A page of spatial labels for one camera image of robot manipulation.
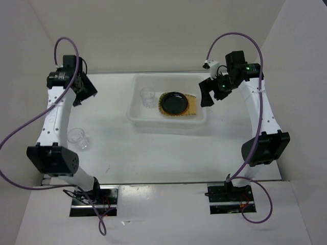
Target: clear plastic cup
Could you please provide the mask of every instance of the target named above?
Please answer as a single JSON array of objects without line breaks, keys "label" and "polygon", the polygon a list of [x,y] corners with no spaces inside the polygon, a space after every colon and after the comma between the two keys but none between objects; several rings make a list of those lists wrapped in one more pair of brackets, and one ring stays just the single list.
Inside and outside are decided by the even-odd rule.
[{"label": "clear plastic cup", "polygon": [[155,96],[155,91],[153,88],[143,88],[140,92],[139,95],[141,96],[142,99],[142,104],[146,108],[151,108],[154,107],[154,96]]},{"label": "clear plastic cup", "polygon": [[84,130],[80,128],[71,129],[67,133],[67,140],[83,150],[88,146],[88,139],[85,136]]}]

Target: black round plate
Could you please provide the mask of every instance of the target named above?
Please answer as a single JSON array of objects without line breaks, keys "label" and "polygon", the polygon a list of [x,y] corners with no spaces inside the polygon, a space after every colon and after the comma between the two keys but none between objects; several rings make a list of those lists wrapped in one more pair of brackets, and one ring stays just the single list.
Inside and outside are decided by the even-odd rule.
[{"label": "black round plate", "polygon": [[179,92],[170,92],[165,94],[161,99],[162,109],[171,115],[182,114],[189,105],[186,96]]}]

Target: gold plate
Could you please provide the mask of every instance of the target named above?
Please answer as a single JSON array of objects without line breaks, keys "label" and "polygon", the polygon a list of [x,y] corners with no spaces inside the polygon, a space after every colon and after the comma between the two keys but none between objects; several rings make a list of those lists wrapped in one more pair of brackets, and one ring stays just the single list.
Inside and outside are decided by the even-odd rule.
[{"label": "gold plate", "polygon": [[182,114],[179,114],[179,115],[171,115],[171,114],[168,114],[167,112],[165,112],[163,110],[163,108],[161,107],[161,100],[162,98],[167,94],[167,93],[163,93],[160,98],[159,98],[159,103],[158,103],[158,107],[159,107],[159,111],[162,115],[165,115],[165,116],[194,116],[196,115],[196,96],[194,95],[190,95],[190,94],[186,94],[186,93],[183,93],[185,95],[185,97],[188,99],[188,108],[182,113]]}]

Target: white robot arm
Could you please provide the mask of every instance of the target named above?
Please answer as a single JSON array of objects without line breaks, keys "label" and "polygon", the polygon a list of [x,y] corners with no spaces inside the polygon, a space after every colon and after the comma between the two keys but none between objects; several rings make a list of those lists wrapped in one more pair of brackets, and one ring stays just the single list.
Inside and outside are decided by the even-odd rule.
[{"label": "white robot arm", "polygon": [[[49,74],[47,78],[48,108],[65,90],[72,79],[75,66],[76,56],[64,56],[63,67]],[[96,178],[88,175],[79,166],[78,155],[67,148],[67,127],[72,105],[80,105],[82,100],[96,93],[97,90],[80,66],[73,86],[46,115],[36,145],[29,146],[27,149],[27,156],[41,173],[58,177],[68,184],[81,187],[86,192],[98,189],[99,183]]]},{"label": "white robot arm", "polygon": [[[246,103],[252,125],[252,136],[255,137],[260,116],[259,93],[263,96],[263,117],[258,146],[249,164],[245,165],[238,174],[239,177],[252,179],[265,164],[270,164],[280,157],[290,141],[290,136],[281,131],[275,120],[267,98],[264,79],[262,79],[262,89],[259,91],[259,64],[245,62],[243,51],[231,52],[226,56],[227,74],[219,75],[217,64],[219,64],[217,61],[210,60],[206,61],[203,66],[210,69],[210,77],[199,84],[202,94],[202,107],[214,104],[209,94],[210,91],[214,92],[216,100],[223,100],[233,89],[238,88]],[[243,144],[242,156],[244,160],[252,145],[253,139]],[[249,181],[233,179],[232,184],[234,187],[244,187],[249,184]]]}]

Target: white cardboard wall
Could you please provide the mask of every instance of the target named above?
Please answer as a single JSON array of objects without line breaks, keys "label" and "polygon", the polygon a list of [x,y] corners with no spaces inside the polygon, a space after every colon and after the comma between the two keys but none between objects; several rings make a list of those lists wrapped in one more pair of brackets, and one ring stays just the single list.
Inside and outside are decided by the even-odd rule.
[{"label": "white cardboard wall", "polygon": [[[201,70],[220,34],[234,31],[262,45],[285,0],[29,0],[52,43],[71,37],[91,72]],[[242,37],[226,37],[213,50],[256,51]],[[63,52],[71,51],[62,45]]]},{"label": "white cardboard wall", "polygon": [[321,0],[286,0],[263,45],[270,103],[291,135],[279,167],[292,180],[313,245],[327,239],[326,23]]},{"label": "white cardboard wall", "polygon": [[[0,1],[0,139],[42,111],[46,77],[53,66],[52,46],[33,9],[25,0]],[[0,152],[0,168],[26,186],[40,183],[40,174],[26,157],[42,121],[18,133]],[[30,192],[0,178],[0,243],[14,244]]]}]

